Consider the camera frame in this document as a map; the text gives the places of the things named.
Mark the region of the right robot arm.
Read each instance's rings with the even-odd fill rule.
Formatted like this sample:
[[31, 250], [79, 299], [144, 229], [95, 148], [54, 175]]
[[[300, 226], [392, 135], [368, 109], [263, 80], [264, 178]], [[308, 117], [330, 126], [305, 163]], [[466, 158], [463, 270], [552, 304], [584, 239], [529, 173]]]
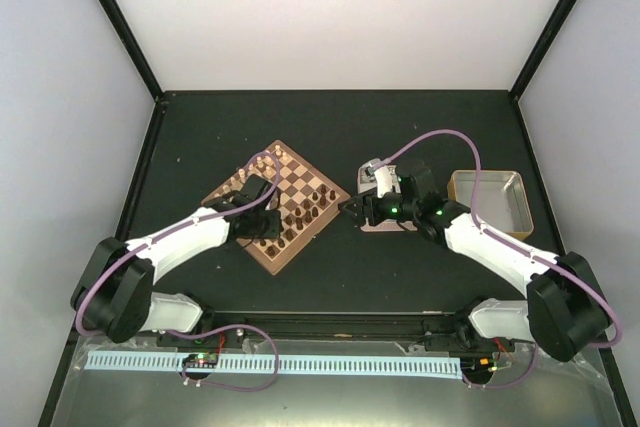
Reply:
[[340, 211], [360, 226], [409, 222], [426, 240], [479, 263], [522, 295], [520, 301], [488, 298], [468, 308], [454, 326], [461, 347], [476, 350], [501, 337], [532, 342], [567, 362], [599, 346], [614, 314], [592, 286], [584, 257], [538, 250], [489, 226], [466, 205], [442, 196], [421, 161], [389, 170], [374, 159], [361, 169], [375, 185], [341, 202]]

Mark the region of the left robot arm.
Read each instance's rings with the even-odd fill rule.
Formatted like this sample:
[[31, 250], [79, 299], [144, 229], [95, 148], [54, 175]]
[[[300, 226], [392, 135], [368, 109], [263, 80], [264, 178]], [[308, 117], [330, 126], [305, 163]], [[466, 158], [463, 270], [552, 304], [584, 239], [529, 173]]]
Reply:
[[206, 202], [185, 219], [127, 242], [108, 237], [95, 247], [72, 297], [76, 331], [115, 343], [146, 331], [170, 332], [193, 346], [214, 335], [213, 319], [186, 294], [155, 290], [164, 276], [197, 255], [237, 239], [279, 236], [280, 212], [269, 207], [276, 181], [256, 175], [238, 191]]

